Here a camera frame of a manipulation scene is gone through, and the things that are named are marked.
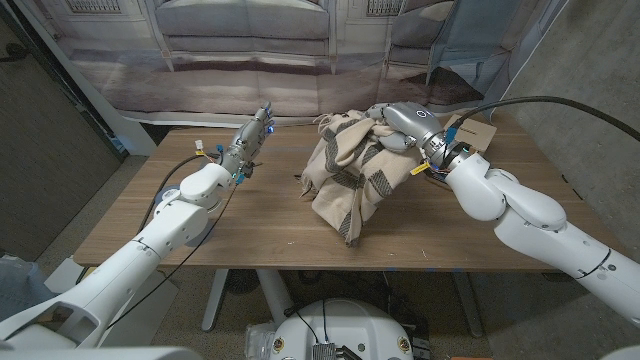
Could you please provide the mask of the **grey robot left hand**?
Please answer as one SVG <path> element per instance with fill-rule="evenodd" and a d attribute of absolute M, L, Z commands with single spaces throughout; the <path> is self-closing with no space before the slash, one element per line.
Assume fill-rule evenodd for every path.
<path fill-rule="evenodd" d="M 266 101 L 255 115 L 235 132 L 220 162 L 234 179 L 252 176 L 255 166 L 253 161 L 266 138 L 274 132 L 274 124 L 271 102 Z"/>

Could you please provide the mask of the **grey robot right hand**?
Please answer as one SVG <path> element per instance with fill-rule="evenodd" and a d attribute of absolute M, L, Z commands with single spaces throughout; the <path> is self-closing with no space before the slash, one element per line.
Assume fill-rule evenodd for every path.
<path fill-rule="evenodd" d="M 390 135 L 378 137 L 386 149 L 403 153 L 415 147 L 437 170 L 452 171 L 472 155 L 468 144 L 448 141 L 438 118 L 418 103 L 375 104 L 364 112 L 364 117 L 391 128 Z"/>

